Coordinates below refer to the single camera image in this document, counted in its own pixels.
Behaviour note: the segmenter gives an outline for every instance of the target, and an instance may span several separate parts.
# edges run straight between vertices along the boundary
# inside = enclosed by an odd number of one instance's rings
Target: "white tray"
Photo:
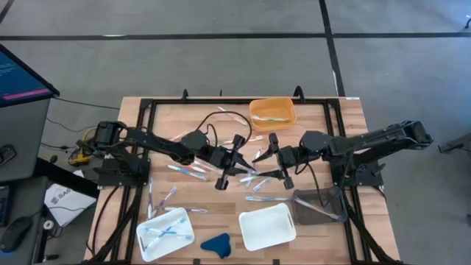
[[[186,220],[183,223],[176,225],[175,228],[171,230],[176,231],[179,234],[192,236],[192,240],[181,239],[173,235],[163,235],[159,239],[158,243],[153,244],[152,247],[148,247],[146,251],[144,251],[144,246],[142,245],[143,242],[140,240],[140,237],[142,237],[144,240],[144,238],[147,236],[147,238],[145,238],[146,241],[144,244],[148,244],[147,242],[149,242],[149,240],[152,238],[149,236],[149,234],[146,234],[145,227],[165,230],[169,227],[169,225],[175,223],[182,217],[186,218]],[[154,219],[150,219],[149,221],[141,223],[137,227],[136,233],[138,235],[139,249],[141,250],[142,259],[144,259],[146,262],[153,261],[169,254],[170,252],[174,252],[175,250],[188,246],[194,241],[193,228],[191,226],[188,214],[184,208],[175,209],[161,216],[155,217]]]
[[[296,238],[296,229],[286,204],[241,213],[238,222],[245,248],[249,251],[263,249]]]

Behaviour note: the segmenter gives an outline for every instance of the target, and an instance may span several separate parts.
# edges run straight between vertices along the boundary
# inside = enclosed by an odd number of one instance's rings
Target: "computer monitor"
[[[59,95],[57,89],[0,44],[0,107]]]

